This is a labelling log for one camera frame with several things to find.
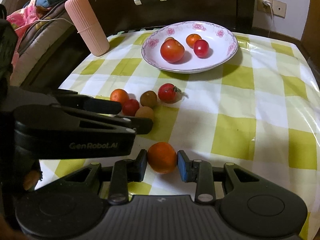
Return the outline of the pink floral bedding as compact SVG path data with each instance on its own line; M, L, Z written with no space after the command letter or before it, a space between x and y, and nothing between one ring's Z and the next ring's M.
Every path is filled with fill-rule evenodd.
M25 8L17 10L7 17L7 21L10 22L11 26L15 30L16 35L18 36L16 48L12 58L12 66L14 68L19 58L17 51L25 32L34 22L40 20L48 11L48 9L36 5L36 1L37 0L30 0L29 4Z

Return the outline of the orange tangerine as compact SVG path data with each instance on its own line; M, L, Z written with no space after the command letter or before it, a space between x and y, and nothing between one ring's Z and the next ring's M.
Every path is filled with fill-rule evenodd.
M115 89L110 95L111 101L119 102L121 105L123 105L129 99L130 97L128 93L123 89Z
M193 48L195 42L198 40L201 40L201 39L202 39L202 37L198 34L190 34L187 36L185 41L190 48Z
M148 163L159 174L169 174L177 166L177 153L167 142L153 144L147 151Z

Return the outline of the brown longan cluster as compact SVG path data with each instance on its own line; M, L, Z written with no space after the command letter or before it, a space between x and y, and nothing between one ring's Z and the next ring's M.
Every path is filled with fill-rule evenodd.
M140 104L150 108L155 107L157 105L157 94L152 90L144 92L140 97Z

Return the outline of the grey padded cushion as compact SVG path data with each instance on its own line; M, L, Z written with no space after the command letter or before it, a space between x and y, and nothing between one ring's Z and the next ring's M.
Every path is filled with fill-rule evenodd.
M63 2L50 8L25 32L17 51L19 58L13 67L10 84L18 87L31 84L74 31L75 27Z

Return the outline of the white charger plug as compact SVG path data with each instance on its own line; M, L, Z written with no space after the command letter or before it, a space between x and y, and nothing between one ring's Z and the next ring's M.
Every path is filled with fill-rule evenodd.
M272 2L269 0L262 0L263 5L267 6L267 7L271 7L272 6Z

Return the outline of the beige wall socket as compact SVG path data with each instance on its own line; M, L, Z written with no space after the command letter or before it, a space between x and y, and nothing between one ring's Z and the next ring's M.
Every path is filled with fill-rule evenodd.
M269 0L269 1L272 2L271 7L267 7L263 5L262 0L257 0L257 11L279 16L281 18L285 18L286 7L287 7L286 3L278 0Z

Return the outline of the red cherry tomato with stem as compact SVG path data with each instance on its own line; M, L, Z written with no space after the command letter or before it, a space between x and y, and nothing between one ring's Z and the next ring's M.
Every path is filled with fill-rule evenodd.
M165 83L158 89L158 97L164 103L175 103L181 90L172 83Z

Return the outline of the brown wooden wardrobe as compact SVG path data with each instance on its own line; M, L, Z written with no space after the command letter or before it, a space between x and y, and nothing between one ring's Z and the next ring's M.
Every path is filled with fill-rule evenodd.
M301 42L312 61L316 64L319 64L319 18L319 0L310 0L309 12Z

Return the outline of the pink ribbed cylindrical case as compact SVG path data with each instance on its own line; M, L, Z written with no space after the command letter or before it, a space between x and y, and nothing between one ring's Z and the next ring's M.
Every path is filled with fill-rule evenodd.
M88 0L67 0L65 9L91 54L104 55L109 41Z

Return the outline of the dark wooden drawer cabinet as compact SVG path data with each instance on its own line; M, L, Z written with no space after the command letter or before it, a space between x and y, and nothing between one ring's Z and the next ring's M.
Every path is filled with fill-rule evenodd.
M255 0L167 0L135 5L133 0L89 0L106 35L205 21L246 33L252 28Z

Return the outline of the white floral ceramic plate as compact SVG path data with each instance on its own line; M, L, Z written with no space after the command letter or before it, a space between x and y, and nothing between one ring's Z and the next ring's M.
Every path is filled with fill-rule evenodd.
M208 53L200 58L186 39L191 34L200 35L208 42ZM184 47L183 57L175 62L166 61L161 55L161 46L167 38L174 38ZM230 60L238 50L236 36L227 28L203 21L185 21L167 25L151 34L143 43L143 59L153 67L167 72L194 74L211 70Z

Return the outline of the large red tomato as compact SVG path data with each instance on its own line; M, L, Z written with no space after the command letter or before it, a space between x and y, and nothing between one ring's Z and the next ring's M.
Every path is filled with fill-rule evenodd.
M185 48L177 40L170 38L161 45L160 54L168 63L175 63L184 57Z

